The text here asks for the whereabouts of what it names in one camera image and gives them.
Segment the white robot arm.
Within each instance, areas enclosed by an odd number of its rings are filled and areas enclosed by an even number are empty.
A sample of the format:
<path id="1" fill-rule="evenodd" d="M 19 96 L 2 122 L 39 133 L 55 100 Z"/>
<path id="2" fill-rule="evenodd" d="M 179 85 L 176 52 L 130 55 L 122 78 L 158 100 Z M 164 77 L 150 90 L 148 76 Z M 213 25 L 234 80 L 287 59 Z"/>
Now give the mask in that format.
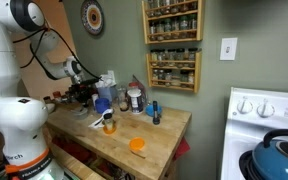
<path id="1" fill-rule="evenodd" d="M 64 169 L 54 159 L 42 132 L 48 108 L 42 101 L 18 95 L 21 72 L 11 39 L 18 32 L 30 39 L 33 57 L 49 78 L 71 77 L 78 84 L 83 82 L 82 66 L 76 56 L 62 63 L 52 63 L 47 58 L 58 33 L 47 24 L 35 2 L 0 0 L 0 133 L 8 161 L 5 170 L 18 180 L 65 180 Z"/>

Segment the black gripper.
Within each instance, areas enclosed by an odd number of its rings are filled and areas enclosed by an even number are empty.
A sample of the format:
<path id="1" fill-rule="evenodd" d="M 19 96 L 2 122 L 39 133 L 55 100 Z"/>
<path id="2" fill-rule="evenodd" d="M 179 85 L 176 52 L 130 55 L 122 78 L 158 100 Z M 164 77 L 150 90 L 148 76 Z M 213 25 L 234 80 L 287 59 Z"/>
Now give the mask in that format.
<path id="1" fill-rule="evenodd" d="M 95 84 L 98 79 L 89 79 L 80 84 L 73 84 L 69 87 L 69 92 L 80 103 L 87 103 L 93 94 L 97 92 Z"/>

